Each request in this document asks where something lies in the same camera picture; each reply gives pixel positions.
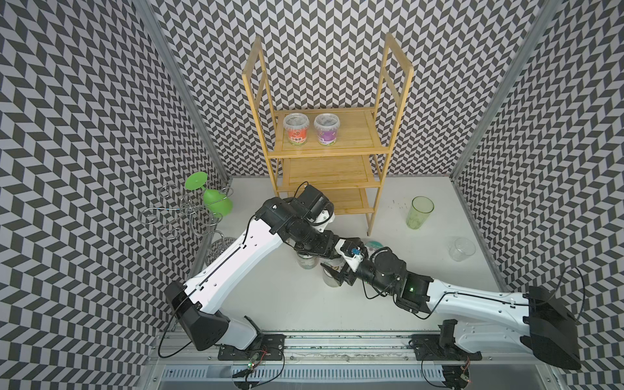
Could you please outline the small purple seed jar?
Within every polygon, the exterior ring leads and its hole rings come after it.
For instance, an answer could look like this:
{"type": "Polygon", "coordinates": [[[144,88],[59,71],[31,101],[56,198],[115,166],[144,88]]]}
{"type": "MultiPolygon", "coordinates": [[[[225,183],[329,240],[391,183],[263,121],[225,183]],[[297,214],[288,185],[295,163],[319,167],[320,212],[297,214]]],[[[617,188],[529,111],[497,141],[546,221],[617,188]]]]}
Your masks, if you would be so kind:
{"type": "Polygon", "coordinates": [[[326,113],[315,117],[314,126],[318,142],[323,146],[331,146],[337,140],[337,132],[341,122],[337,115],[326,113]]]}

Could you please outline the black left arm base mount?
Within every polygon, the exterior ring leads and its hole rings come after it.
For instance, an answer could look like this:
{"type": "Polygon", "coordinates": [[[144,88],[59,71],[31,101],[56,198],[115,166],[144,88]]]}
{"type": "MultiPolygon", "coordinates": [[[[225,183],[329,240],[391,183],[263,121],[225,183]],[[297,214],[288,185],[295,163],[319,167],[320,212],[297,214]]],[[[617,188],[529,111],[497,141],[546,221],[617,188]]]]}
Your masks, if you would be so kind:
{"type": "Polygon", "coordinates": [[[225,335],[218,341],[219,361],[249,361],[258,354],[264,361],[284,358],[285,335],[265,333],[249,316],[230,319],[225,335]]]}

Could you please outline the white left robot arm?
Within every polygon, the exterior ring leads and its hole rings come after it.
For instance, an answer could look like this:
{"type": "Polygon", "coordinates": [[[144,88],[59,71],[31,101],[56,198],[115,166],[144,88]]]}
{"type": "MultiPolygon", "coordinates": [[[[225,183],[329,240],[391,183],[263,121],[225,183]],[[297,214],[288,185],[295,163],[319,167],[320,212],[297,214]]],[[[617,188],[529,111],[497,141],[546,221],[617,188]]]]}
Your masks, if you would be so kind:
{"type": "Polygon", "coordinates": [[[356,272],[367,256],[358,238],[341,238],[326,229],[333,220],[321,214],[329,201],[323,195],[271,198],[250,218],[245,232],[210,266],[185,282],[165,289],[172,317],[199,351],[213,345],[248,349],[259,332],[250,321],[229,318],[220,308],[244,277],[273,250],[292,241],[299,254],[343,258],[356,272]]]}

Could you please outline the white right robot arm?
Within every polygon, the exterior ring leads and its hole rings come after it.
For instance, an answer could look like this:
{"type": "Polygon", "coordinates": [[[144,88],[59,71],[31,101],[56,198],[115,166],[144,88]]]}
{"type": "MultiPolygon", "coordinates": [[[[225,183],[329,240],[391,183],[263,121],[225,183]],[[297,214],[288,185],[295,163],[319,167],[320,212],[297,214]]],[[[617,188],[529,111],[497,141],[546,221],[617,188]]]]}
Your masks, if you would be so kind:
{"type": "Polygon", "coordinates": [[[530,353],[553,367],[581,367],[577,319],[545,288],[525,293],[468,289],[408,271],[388,247],[371,254],[364,245],[343,240],[335,250],[345,260],[333,276],[339,284],[359,279],[420,320],[444,315],[442,346],[467,354],[530,353]]]}

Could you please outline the red tomato seed container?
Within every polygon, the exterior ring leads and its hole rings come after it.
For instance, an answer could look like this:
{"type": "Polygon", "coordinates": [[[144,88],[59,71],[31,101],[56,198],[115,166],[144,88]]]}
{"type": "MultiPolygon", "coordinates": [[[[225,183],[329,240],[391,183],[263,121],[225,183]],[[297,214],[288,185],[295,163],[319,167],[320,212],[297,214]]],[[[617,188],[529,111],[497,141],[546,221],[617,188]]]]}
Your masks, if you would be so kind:
{"type": "Polygon", "coordinates": [[[307,132],[310,127],[310,120],[302,113],[292,113],[286,115],[283,121],[284,131],[288,141],[294,146],[304,145],[307,141],[307,132]]]}

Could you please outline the carrot seed container red label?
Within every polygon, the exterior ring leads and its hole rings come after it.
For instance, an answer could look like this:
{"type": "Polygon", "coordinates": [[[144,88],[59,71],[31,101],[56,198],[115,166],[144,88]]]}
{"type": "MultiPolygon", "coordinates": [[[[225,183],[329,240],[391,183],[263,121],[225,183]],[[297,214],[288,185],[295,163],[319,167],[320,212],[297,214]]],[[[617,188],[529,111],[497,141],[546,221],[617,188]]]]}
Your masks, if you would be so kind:
{"type": "Polygon", "coordinates": [[[297,262],[304,270],[312,270],[319,265],[319,258],[308,254],[298,254],[297,262]]]}

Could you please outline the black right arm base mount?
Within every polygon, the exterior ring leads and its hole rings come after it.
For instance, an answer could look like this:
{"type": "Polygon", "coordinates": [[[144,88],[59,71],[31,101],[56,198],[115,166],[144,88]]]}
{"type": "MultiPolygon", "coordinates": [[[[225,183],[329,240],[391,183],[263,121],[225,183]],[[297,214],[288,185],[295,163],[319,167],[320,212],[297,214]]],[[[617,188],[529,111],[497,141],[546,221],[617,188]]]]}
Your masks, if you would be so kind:
{"type": "Polygon", "coordinates": [[[481,361],[483,359],[481,352],[468,353],[456,345],[454,331],[457,325],[456,319],[444,320],[439,326],[438,334],[414,334],[408,346],[413,349],[419,361],[481,361]]]}

